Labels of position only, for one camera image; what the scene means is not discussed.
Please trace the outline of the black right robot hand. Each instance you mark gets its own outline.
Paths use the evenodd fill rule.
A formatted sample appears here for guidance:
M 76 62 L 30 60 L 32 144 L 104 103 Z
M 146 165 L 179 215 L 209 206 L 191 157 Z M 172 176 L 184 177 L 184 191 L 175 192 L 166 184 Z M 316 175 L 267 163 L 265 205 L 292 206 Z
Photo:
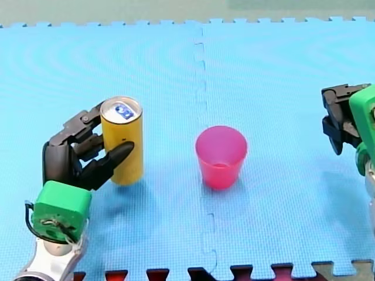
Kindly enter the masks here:
M 350 109 L 349 99 L 370 85 L 370 83 L 342 84 L 321 90 L 323 106 L 328 113 L 322 120 L 323 133 L 329 138 L 336 155 L 342 153 L 345 143 L 357 148 L 362 142 Z

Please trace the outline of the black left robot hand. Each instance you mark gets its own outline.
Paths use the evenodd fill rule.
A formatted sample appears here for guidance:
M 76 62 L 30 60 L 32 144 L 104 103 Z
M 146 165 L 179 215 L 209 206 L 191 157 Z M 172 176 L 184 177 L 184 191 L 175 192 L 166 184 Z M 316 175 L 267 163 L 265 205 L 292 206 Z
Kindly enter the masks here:
M 134 142 L 127 140 L 95 160 L 104 149 L 103 136 L 93 133 L 101 124 L 100 107 L 98 104 L 90 111 L 80 111 L 44 144 L 43 183 L 53 180 L 88 191 L 98 190 L 133 151 Z

